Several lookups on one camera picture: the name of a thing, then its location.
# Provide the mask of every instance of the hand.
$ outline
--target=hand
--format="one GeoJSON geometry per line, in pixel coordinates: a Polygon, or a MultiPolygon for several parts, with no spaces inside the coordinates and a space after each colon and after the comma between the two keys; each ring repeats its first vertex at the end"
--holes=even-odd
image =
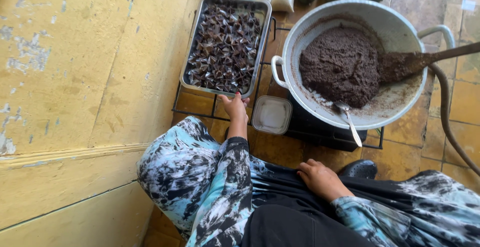
{"type": "Polygon", "coordinates": [[[235,93],[235,97],[228,99],[225,95],[218,96],[222,102],[225,112],[229,115],[230,121],[241,121],[247,124],[247,104],[250,102],[250,98],[241,99],[240,92],[235,93]]]}
{"type": "Polygon", "coordinates": [[[328,203],[339,197],[354,196],[340,181],[339,176],[319,161],[309,159],[306,163],[299,164],[297,169],[297,174],[307,187],[328,203]]]}

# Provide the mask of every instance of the metal tray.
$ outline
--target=metal tray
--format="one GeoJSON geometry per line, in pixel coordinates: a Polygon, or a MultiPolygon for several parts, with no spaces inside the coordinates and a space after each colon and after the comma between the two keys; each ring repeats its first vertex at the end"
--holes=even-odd
{"type": "Polygon", "coordinates": [[[197,14],[195,15],[194,19],[194,29],[192,29],[192,33],[190,35],[190,45],[187,51],[187,54],[185,55],[185,61],[183,63],[183,68],[182,71],[180,72],[180,83],[182,86],[189,88],[189,89],[194,89],[194,90],[199,90],[199,91],[205,91],[213,94],[223,94],[229,97],[234,97],[235,94],[231,92],[225,92],[225,91],[219,91],[215,89],[210,89],[206,87],[197,87],[194,85],[190,85],[190,79],[188,77],[188,72],[190,71],[190,64],[188,63],[188,57],[191,53],[195,51],[195,39],[194,37],[198,34],[199,30],[199,25],[204,19],[204,14],[203,10],[205,10],[206,6],[211,5],[211,4],[216,4],[216,3],[226,3],[226,2],[236,2],[240,4],[246,4],[246,5],[251,5],[252,10],[255,10],[255,14],[257,18],[260,19],[260,24],[261,24],[261,35],[260,35],[260,44],[258,46],[257,50],[257,57],[255,59],[255,64],[253,66],[253,75],[251,77],[251,82],[250,86],[248,88],[248,91],[242,95],[242,98],[246,98],[252,94],[254,91],[255,87],[255,80],[257,78],[257,72],[258,72],[258,66],[260,65],[260,59],[263,54],[263,49],[265,46],[265,39],[267,37],[267,30],[269,28],[270,24],[270,17],[272,15],[272,6],[267,0],[201,0],[200,3],[198,4],[198,10],[197,14]]]}

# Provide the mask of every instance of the blue and black patterned dress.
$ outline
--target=blue and black patterned dress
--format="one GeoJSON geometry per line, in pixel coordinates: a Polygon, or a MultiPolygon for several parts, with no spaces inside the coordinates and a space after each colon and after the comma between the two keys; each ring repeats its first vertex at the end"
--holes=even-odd
{"type": "Polygon", "coordinates": [[[220,145],[195,117],[155,139],[137,169],[142,188],[187,246],[241,245],[254,210],[283,197],[375,246],[480,246],[480,196],[434,170],[403,182],[340,177],[355,197],[328,205],[296,170],[255,158],[241,137],[220,145]]]}

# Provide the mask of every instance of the person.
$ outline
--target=person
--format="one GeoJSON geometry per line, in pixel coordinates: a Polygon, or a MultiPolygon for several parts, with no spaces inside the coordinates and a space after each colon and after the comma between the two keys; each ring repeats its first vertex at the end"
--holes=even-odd
{"type": "Polygon", "coordinates": [[[249,153],[249,99],[219,98],[230,116],[223,144],[189,116],[137,163],[186,246],[480,246],[480,196],[450,177],[376,181],[367,160],[341,176],[313,159],[267,163],[249,153]]]}

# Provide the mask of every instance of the floor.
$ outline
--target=floor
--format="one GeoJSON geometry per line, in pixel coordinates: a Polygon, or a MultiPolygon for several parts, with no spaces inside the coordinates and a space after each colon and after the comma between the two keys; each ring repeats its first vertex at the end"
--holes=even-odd
{"type": "MultiPolygon", "coordinates": [[[[462,9],[463,0],[384,0],[385,4],[406,17],[419,31],[425,28],[445,24],[453,32],[458,46],[480,41],[480,0],[473,11],[462,9]]],[[[295,4],[294,13],[274,12],[278,26],[291,27],[306,12],[324,3],[316,0],[310,6],[295,4]]],[[[276,41],[270,40],[266,51],[269,61],[273,55],[280,55],[288,32],[279,31],[276,41]]],[[[441,34],[423,39],[429,52],[446,48],[441,34]]],[[[443,60],[440,66],[446,72],[453,88],[450,104],[450,122],[453,132],[464,150],[480,165],[480,54],[443,60]]],[[[271,76],[269,65],[263,67],[259,96],[271,95],[286,97],[287,91],[278,86],[271,76]]],[[[210,113],[213,95],[182,88],[177,109],[197,113],[210,113]]],[[[247,109],[251,114],[251,104],[247,109]]],[[[215,109],[216,116],[226,116],[221,103],[215,109]]],[[[186,115],[175,114],[172,125],[186,115]]],[[[221,120],[201,118],[211,135],[219,142],[224,141],[225,129],[229,123],[221,120]]],[[[334,171],[357,159],[375,161],[379,172],[377,180],[405,180],[419,171],[439,170],[463,183],[466,187],[480,193],[480,178],[466,166],[446,140],[440,121],[440,86],[433,75],[429,76],[423,94],[409,112],[399,120],[385,126],[383,150],[358,148],[354,152],[332,150],[322,146],[312,146],[300,140],[286,136],[259,133],[249,127],[248,140],[251,153],[265,161],[287,167],[296,167],[303,160],[313,158],[321,161],[334,171]]],[[[379,136],[375,130],[369,130],[367,143],[378,144],[379,136]]],[[[165,246],[181,245],[180,235],[173,224],[155,207],[151,220],[151,229],[168,237],[165,246]]],[[[145,246],[149,246],[148,237],[145,246]]],[[[155,246],[164,243],[155,242],[155,246]]]]}

